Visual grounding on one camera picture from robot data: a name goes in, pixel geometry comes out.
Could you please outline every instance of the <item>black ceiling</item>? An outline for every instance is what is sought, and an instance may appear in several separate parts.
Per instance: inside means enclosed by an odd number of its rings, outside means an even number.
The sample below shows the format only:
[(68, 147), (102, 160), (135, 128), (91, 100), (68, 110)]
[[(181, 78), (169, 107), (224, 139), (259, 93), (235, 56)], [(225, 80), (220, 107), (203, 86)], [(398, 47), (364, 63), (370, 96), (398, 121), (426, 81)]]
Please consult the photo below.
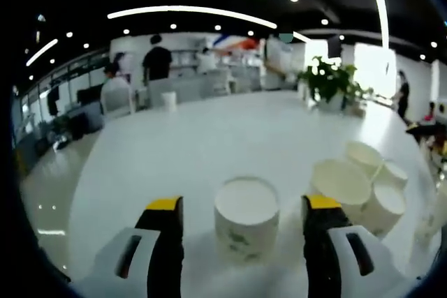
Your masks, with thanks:
[[(386, 0), (386, 3), (392, 36), (427, 48), (432, 57), (440, 57), (437, 53), (447, 50), (443, 20), (428, 0)], [(158, 5), (232, 10), (275, 22), (279, 25), (277, 31), (281, 27), (295, 31), (321, 28), (321, 19), (328, 17), (331, 20), (325, 28), (380, 32), (375, 0), (299, 0), (297, 3), (289, 0), (17, 0), (17, 10), (21, 13), (16, 24), (17, 42), (22, 53), (17, 58), (15, 82), (20, 88), (26, 88), (31, 84), (27, 79), (30, 74), (39, 78), (79, 56), (85, 52), (84, 43), (89, 43), (91, 50), (106, 46), (112, 38), (121, 36), (123, 29), (130, 29), (134, 35), (170, 31), (170, 24), (175, 22), (178, 31), (213, 31), (214, 25), (220, 24), (223, 33), (245, 34), (251, 29), (257, 36), (266, 36), (273, 32), (257, 24), (205, 14), (155, 13), (107, 19), (108, 13), (118, 10)], [(45, 23), (37, 20), (38, 14), (45, 16)], [(39, 44), (35, 41), (37, 28), (41, 30)], [(72, 31), (74, 36), (66, 38), (67, 31)], [(24, 67), (26, 60), (53, 38), (59, 39), (57, 46), (31, 67)], [(438, 42), (437, 50), (430, 49), (431, 41)], [(23, 52), (25, 48), (30, 50), (27, 55)], [(50, 64), (52, 58), (56, 59), (55, 64)]]

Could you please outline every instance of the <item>person in black shirt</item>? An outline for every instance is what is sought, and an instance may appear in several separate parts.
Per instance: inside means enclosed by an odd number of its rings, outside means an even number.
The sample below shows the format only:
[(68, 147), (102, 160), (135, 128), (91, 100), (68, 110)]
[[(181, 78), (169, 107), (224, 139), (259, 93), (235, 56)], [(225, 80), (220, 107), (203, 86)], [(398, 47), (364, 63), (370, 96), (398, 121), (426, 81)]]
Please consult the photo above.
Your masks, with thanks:
[(166, 48), (160, 47), (160, 35), (151, 37), (153, 48), (146, 54), (142, 63), (144, 69), (143, 82), (147, 84), (150, 80), (161, 80), (169, 77), (169, 65), (173, 61), (171, 53)]
[(393, 100), (397, 100), (397, 113), (406, 121), (405, 114), (408, 109), (408, 100), (410, 96), (410, 86), (406, 80), (406, 75), (402, 70), (399, 70), (399, 77), (401, 81), (401, 87), (399, 91), (393, 96)]

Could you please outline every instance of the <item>plant pot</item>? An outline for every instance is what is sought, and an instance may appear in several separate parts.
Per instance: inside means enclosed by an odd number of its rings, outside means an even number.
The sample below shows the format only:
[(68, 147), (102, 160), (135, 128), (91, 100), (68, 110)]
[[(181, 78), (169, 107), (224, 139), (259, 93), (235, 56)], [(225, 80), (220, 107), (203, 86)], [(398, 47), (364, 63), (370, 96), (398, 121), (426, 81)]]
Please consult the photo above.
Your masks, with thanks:
[(340, 112), (342, 110), (344, 95), (337, 92), (329, 101), (322, 98), (318, 103), (318, 108), (324, 112)]

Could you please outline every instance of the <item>white table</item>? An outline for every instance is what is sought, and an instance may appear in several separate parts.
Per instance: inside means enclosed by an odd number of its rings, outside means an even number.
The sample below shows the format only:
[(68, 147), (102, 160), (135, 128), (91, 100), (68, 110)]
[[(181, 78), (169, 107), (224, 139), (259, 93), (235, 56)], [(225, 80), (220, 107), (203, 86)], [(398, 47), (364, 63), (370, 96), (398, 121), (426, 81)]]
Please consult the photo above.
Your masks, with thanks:
[[(176, 113), (143, 111), (103, 129), (82, 171), (69, 222), (69, 274), (86, 275), (94, 256), (122, 228), (133, 227), (152, 200), (184, 196), (183, 298), (306, 297), (300, 196), (312, 166), (342, 157), (348, 140), (361, 140), (409, 175), (407, 211), (383, 240), (398, 269), (426, 270), (440, 244), (410, 260), (413, 232), (434, 193), (416, 141), (388, 108), (368, 106), (364, 119), (309, 111), (293, 92), (214, 98), (179, 106)], [(214, 195), (235, 176), (255, 175), (278, 190), (281, 223), (274, 264), (232, 270), (214, 254)]]

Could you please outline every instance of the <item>floor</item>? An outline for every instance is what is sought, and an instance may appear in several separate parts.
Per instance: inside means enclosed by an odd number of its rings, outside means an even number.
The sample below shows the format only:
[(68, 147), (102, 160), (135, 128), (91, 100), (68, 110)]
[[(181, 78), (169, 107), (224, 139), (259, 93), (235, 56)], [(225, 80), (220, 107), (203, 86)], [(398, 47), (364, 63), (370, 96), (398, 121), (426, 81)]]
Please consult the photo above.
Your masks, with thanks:
[(68, 217), (78, 179), (99, 132), (60, 151), (50, 149), (21, 184), (22, 198), (39, 244), (69, 275)]

